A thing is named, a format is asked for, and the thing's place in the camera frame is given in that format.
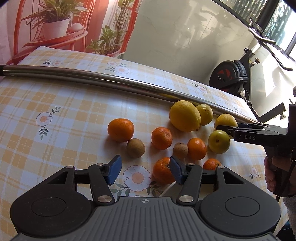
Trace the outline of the person's right hand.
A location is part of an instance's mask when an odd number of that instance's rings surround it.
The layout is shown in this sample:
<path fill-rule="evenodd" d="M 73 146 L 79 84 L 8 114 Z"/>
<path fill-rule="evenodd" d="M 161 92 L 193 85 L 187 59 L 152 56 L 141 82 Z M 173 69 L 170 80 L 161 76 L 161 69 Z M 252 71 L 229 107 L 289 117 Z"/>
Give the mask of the person's right hand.
<path fill-rule="evenodd" d="M 281 186 L 288 174 L 292 162 L 288 157 L 273 156 L 264 160 L 265 181 L 267 189 L 275 195 L 279 195 Z M 290 175 L 288 184 L 281 195 L 282 197 L 295 196 L 295 168 Z"/>

